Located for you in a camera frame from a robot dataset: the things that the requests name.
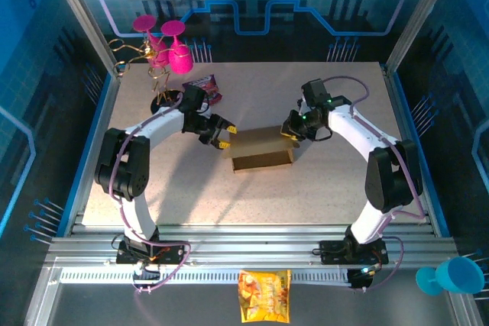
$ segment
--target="white tabletop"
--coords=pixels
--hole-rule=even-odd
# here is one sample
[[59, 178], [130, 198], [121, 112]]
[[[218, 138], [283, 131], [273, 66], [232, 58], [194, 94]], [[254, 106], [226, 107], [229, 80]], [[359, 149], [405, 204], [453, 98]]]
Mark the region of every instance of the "white tabletop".
[[[214, 113], [239, 130], [282, 124], [296, 108], [300, 86], [316, 78], [346, 75], [362, 79], [371, 96], [358, 110], [386, 133], [399, 137], [378, 63], [199, 63], [170, 87], [214, 74], [223, 97]], [[126, 128], [150, 116], [154, 97], [147, 65], [131, 66], [121, 81], [110, 127]], [[332, 96], [351, 101], [363, 88], [342, 79], [326, 85]], [[194, 134], [174, 134], [151, 152], [146, 197], [158, 224], [350, 224], [366, 202], [367, 164], [339, 135], [322, 143], [301, 143], [287, 168], [233, 173], [222, 151]], [[407, 211], [415, 211], [410, 205]], [[397, 221], [411, 221], [399, 218]], [[83, 223], [121, 224], [117, 210], [94, 184]]]

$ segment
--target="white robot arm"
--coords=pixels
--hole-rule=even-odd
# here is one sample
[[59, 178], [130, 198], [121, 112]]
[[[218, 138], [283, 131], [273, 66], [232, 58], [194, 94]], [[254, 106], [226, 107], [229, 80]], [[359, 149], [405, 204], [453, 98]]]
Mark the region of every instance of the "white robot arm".
[[[379, 130], [345, 97], [332, 98], [321, 79], [304, 84], [302, 90], [303, 97], [297, 102], [300, 110], [290, 112], [283, 123], [282, 134], [298, 141], [323, 141], [334, 132], [345, 138], [368, 162], [365, 180], [367, 204], [358, 219], [348, 227], [346, 244], [342, 245], [341, 251], [335, 247], [338, 252], [343, 251], [346, 263], [358, 263], [362, 250], [370, 255], [372, 250], [376, 251], [383, 245], [382, 230], [389, 224], [392, 214], [413, 200], [401, 169], [393, 171], [393, 167], [399, 167], [400, 163], [392, 146], [406, 163], [416, 194], [421, 195], [423, 191], [416, 145], [410, 140], [398, 141]], [[322, 127], [326, 127], [331, 135], [316, 139], [316, 132]]]
[[[229, 147], [227, 141], [219, 139], [222, 130], [236, 133], [236, 127], [219, 115], [212, 114], [208, 102], [204, 102], [205, 91], [190, 86], [177, 106], [161, 107], [153, 116], [141, 124], [124, 130], [109, 129], [104, 136], [95, 181], [105, 193], [111, 185], [112, 194], [118, 204], [121, 202], [125, 220], [127, 242], [140, 247], [141, 242], [157, 239], [157, 226], [150, 216], [144, 190], [149, 179], [150, 151], [170, 135], [177, 132], [192, 132], [199, 135], [199, 141], [217, 149]], [[124, 143], [124, 159], [116, 167], [119, 151]]]

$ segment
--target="chip bag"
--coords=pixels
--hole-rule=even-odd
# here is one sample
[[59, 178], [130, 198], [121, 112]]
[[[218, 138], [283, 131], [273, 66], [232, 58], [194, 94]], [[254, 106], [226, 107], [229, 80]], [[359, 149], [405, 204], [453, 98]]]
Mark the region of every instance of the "chip bag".
[[239, 273], [238, 299], [241, 322], [290, 323], [290, 270]]
[[187, 89], [188, 86], [197, 86], [206, 91], [211, 106], [221, 101], [222, 95], [219, 93], [219, 87], [215, 82], [214, 74], [183, 84], [184, 89]]

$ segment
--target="black bracket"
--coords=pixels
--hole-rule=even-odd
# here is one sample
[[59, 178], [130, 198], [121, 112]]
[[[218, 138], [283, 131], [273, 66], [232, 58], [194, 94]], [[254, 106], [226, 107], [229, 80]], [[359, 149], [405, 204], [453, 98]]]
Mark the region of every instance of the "black bracket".
[[144, 260], [147, 264], [157, 265], [178, 265], [182, 262], [185, 246], [165, 247], [164, 244], [169, 242], [158, 241], [158, 243], [163, 246], [150, 246], [124, 237], [124, 240], [119, 243], [115, 262], [117, 264], [136, 264]]
[[389, 263], [387, 248], [382, 240], [358, 245], [355, 249], [346, 240], [322, 240], [313, 254], [321, 256], [322, 265], [365, 265]]

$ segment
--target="blue plastic cup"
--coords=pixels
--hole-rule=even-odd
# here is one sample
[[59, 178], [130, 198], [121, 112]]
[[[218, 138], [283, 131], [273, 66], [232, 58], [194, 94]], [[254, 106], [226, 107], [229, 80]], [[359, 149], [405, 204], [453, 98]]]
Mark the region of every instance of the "blue plastic cup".
[[484, 274], [474, 261], [456, 257], [445, 261], [436, 270], [439, 285], [454, 293], [479, 293], [484, 288]]
[[438, 295], [443, 289], [454, 293], [475, 294], [484, 288], [484, 274], [474, 261], [455, 257], [438, 266], [423, 267], [416, 273], [418, 287], [429, 295]]

